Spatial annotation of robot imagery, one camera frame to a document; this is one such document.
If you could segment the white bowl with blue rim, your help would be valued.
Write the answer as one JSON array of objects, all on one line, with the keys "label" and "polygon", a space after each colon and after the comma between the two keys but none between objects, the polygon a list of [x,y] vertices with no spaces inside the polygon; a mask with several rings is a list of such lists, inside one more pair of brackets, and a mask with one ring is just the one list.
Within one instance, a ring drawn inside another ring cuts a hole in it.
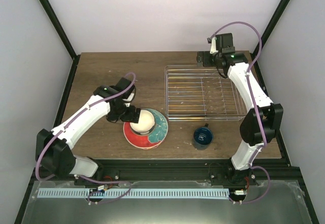
[{"label": "white bowl with blue rim", "polygon": [[138,123],[130,123],[130,127],[135,134],[147,135],[155,127],[155,118],[148,110],[140,110]]}]

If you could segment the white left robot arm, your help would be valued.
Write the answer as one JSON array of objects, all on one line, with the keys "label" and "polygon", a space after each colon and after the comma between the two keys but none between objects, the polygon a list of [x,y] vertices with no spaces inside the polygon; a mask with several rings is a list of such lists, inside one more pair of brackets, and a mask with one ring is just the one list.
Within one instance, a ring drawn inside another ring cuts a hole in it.
[{"label": "white left robot arm", "polygon": [[90,99],[75,114],[62,124],[48,131],[42,129],[37,135],[36,178],[41,181],[39,168],[43,167],[51,176],[59,178],[78,175],[92,185],[99,185],[104,179],[103,166],[90,157],[72,153],[78,140],[99,119],[109,122],[135,122],[141,110],[131,105],[135,98],[135,80],[122,77],[116,85],[99,86]]}]

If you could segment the wire dish rack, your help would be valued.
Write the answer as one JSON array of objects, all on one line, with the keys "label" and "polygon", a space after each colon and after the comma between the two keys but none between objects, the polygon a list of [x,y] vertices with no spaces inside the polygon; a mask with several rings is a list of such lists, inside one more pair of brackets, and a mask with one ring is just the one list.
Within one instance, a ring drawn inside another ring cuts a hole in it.
[{"label": "wire dish rack", "polygon": [[165,101],[170,121],[240,121],[247,113],[230,79],[196,65],[165,67]]}]

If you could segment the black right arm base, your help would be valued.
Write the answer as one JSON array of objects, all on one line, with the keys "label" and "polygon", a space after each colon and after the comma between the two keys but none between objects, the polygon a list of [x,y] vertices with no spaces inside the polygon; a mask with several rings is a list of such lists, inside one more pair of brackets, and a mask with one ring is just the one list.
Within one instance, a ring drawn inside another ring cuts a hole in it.
[{"label": "black right arm base", "polygon": [[212,185],[222,185],[224,187],[245,187],[254,185],[255,180],[251,178],[250,170],[238,171],[231,166],[211,164],[208,176]]}]

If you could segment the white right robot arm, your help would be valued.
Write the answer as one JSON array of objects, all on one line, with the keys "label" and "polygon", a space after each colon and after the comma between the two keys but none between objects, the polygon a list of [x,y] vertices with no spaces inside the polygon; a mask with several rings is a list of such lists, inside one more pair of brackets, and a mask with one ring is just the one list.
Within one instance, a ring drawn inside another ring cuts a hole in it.
[{"label": "white right robot arm", "polygon": [[256,156],[276,137],[283,107],[274,103],[260,87],[246,55],[235,51],[231,33],[213,35],[207,41],[210,51],[199,51],[197,62],[205,67],[216,67],[219,76],[229,78],[247,109],[240,125],[242,141],[231,157],[233,167],[225,173],[227,182],[236,185],[244,178],[242,170],[251,168]]}]

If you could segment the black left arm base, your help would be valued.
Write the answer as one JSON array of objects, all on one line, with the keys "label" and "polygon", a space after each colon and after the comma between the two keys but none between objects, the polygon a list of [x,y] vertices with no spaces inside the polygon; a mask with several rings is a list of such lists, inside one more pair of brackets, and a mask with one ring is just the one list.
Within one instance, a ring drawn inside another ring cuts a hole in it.
[{"label": "black left arm base", "polygon": [[[107,184],[109,187],[112,187],[112,186],[116,186],[118,185],[118,183],[112,183],[115,179],[113,179],[111,176],[109,175],[105,175],[104,177],[102,177],[101,179],[94,179],[93,180],[96,180],[96,181],[103,181],[105,182],[105,184]],[[85,185],[85,186],[95,186],[95,185],[100,185],[99,183],[95,183],[95,182],[92,182],[92,181],[88,181],[84,178],[78,178],[74,181],[74,184],[75,185]]]}]

